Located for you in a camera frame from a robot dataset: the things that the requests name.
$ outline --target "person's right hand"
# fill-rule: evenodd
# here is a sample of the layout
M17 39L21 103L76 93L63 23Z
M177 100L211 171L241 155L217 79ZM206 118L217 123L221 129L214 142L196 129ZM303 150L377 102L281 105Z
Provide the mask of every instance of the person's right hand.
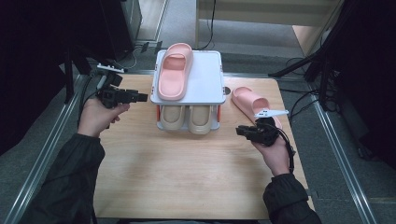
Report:
M290 173L289 154L286 149L286 142L281 136L270 147L256 142L251 142L251 144L260 151L274 176Z

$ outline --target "pink slide sandal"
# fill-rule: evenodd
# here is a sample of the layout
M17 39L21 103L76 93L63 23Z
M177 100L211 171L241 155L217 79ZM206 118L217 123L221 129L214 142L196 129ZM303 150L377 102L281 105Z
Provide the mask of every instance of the pink slide sandal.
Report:
M244 112L244 114L253 122L257 119L255 114L259 113L264 108L270 109L270 103L267 99L255 93L248 87L239 87L232 92L233 103ZM277 128L282 128L277 117L273 117Z
M177 101L184 97L192 55L191 47L184 43L174 44L165 52L158 81L158 93L161 99Z

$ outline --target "black sleeve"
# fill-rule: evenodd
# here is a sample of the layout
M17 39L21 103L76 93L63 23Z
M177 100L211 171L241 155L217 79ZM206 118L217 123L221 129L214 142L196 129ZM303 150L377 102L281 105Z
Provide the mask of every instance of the black sleeve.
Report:
M317 213L308 205L304 187L292 174L273 177L262 198L274 224L321 223Z
M74 134L20 223L90 223L96 177L104 157L99 138Z

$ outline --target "hand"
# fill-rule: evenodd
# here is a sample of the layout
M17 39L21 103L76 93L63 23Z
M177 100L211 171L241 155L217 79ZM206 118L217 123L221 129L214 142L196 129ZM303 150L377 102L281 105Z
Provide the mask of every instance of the hand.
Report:
M251 144L260 151L265 164L271 169L274 176L290 173L289 154L286 149L286 142L281 136L270 147L256 142L251 142Z
M99 99L90 99L85 103L78 125L78 133L99 137L99 134L110 125L120 120L119 115L129 109L129 104L117 105L108 109Z

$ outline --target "wooden tabletop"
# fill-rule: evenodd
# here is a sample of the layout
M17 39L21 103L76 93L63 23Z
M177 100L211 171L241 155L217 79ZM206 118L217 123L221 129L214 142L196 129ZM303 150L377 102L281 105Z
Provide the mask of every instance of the wooden tabletop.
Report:
M120 87L150 94L153 76L124 75ZM231 90L245 86L285 109L275 80L225 77ZM288 118L278 117L297 150ZM165 132L156 105L131 104L121 121L101 134L106 156L94 195L98 217L172 219L268 219L262 200L271 171L259 151L236 135L253 123L233 104L221 106L219 129L206 135ZM307 189L298 153L296 178Z

